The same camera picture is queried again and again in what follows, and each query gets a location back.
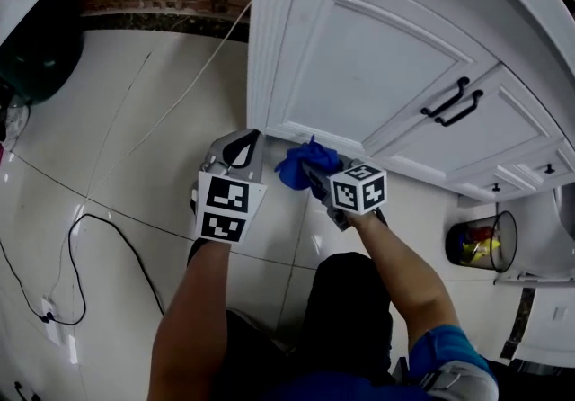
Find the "white cord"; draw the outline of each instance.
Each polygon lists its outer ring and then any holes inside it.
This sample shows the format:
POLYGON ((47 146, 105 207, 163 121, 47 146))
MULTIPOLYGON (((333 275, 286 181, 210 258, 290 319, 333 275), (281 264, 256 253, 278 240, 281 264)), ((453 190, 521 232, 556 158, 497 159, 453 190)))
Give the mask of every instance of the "white cord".
MULTIPOLYGON (((227 39, 230 37, 230 35, 232 34, 232 32, 235 29, 235 26, 240 22, 240 19, 243 18, 243 15, 246 13, 246 11, 250 8, 250 6, 252 5, 252 1, 250 1, 250 3, 248 3, 244 9, 242 10, 242 12, 240 13, 240 15, 237 17, 237 19, 235 20, 234 24, 232 25, 232 27, 230 28, 229 32, 227 33, 227 35, 224 37, 223 40, 220 41, 219 45, 217 45, 216 50, 212 53, 212 55, 209 57, 209 59, 206 61, 206 63, 204 64, 204 67, 202 67, 198 74, 196 75, 196 77, 191 81, 190 85, 186 88, 186 90, 182 93, 182 95, 180 96, 180 98, 172 105, 172 107, 170 107, 167 112, 162 115, 162 117, 160 118, 160 120, 158 120, 158 122, 154 125, 153 128, 151 128, 141 139, 140 141, 133 146, 126 154, 124 154, 115 164, 114 166, 111 167, 110 171, 108 171, 108 173, 106 173, 106 175, 104 175, 103 179, 101 179, 98 184, 94 187, 94 189, 88 193, 88 196, 86 196, 85 200, 82 202, 82 204, 80 206, 78 206, 78 209, 75 211, 74 217, 73 217, 73 223, 76 221, 76 218, 78 217, 78 214, 82 211, 84 212, 84 205, 92 198, 92 196, 100 189, 100 187, 102 187, 104 185, 104 183, 108 180, 108 178, 111 176, 111 174, 114 172, 114 170, 118 167, 118 165, 124 161, 126 158, 128 158, 132 153, 134 153, 144 142, 147 141, 147 139, 154 133, 154 131, 158 128, 158 126, 160 126, 160 124, 162 124, 162 121, 165 120, 165 118, 172 113, 173 109, 175 109, 178 105, 180 105, 180 102, 184 100, 184 98, 188 95, 188 93, 191 91, 191 88, 194 87, 194 85, 196 84, 196 82, 199 80, 199 78, 201 77, 201 75, 204 73, 204 71, 206 70, 206 68, 208 68, 209 64, 211 63, 211 61, 214 59, 214 57, 216 56, 216 54, 219 52, 219 50, 221 50, 222 46, 224 46, 224 43, 226 43, 227 39)), ((62 240, 62 245, 60 246, 60 259, 62 257, 62 249, 64 247, 64 243, 66 242, 66 237, 67 237, 67 232, 66 235, 64 236, 64 239, 62 240)), ((61 276, 61 272, 62 272, 62 263, 60 263, 59 269, 58 269, 58 277, 57 277, 57 281, 54 283, 54 286, 52 287, 51 292, 49 293, 49 298, 51 298, 52 293, 54 292, 54 289, 56 288, 56 286, 58 285, 60 276, 61 276)))

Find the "yellow item in trash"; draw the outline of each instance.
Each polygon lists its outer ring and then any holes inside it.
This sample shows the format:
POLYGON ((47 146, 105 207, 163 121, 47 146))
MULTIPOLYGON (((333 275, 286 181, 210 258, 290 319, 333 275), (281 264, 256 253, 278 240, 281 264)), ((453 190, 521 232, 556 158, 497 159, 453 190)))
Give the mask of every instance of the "yellow item in trash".
POLYGON ((485 239, 481 241, 481 243, 468 243, 468 244, 464 243, 463 248, 465 255, 463 257, 464 258, 472 257, 469 263, 477 262, 485 255, 489 255, 490 246, 491 249, 495 250, 501 246, 501 243, 496 238, 485 239))

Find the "person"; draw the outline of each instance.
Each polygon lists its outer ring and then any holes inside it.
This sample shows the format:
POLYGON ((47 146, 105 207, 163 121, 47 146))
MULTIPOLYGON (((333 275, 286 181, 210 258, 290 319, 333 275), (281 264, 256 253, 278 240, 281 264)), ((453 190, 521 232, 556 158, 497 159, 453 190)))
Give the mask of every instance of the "person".
POLYGON ((289 354, 226 311, 230 246, 197 249, 157 331, 148 401, 496 400, 497 382, 438 275, 375 213, 347 217, 370 258, 336 254, 320 264, 289 354), (409 337, 401 384, 389 374, 390 301, 409 337))

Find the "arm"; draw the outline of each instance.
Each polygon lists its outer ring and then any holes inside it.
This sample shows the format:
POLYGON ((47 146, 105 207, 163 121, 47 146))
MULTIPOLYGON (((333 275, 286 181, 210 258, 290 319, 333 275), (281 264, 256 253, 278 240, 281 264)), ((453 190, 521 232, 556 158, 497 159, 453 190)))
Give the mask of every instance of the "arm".
POLYGON ((209 398, 226 353, 229 255, 210 241, 192 257, 155 336, 148 401, 209 398))
POLYGON ((456 311, 443 281, 374 213, 348 215, 376 264, 397 311, 405 319, 410 349, 428 330, 456 325, 456 311))

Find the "drawer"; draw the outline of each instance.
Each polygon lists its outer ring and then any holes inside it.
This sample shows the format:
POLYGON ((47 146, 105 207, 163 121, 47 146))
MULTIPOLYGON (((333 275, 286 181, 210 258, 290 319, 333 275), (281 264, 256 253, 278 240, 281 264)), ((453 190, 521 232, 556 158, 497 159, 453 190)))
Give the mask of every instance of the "drawer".
POLYGON ((503 166, 496 166, 460 181, 451 181, 449 186, 455 192, 480 201, 510 200, 536 190, 532 183, 517 177, 503 166))
POLYGON ((566 140, 521 156, 504 167, 540 190, 575 182, 575 152, 566 140))

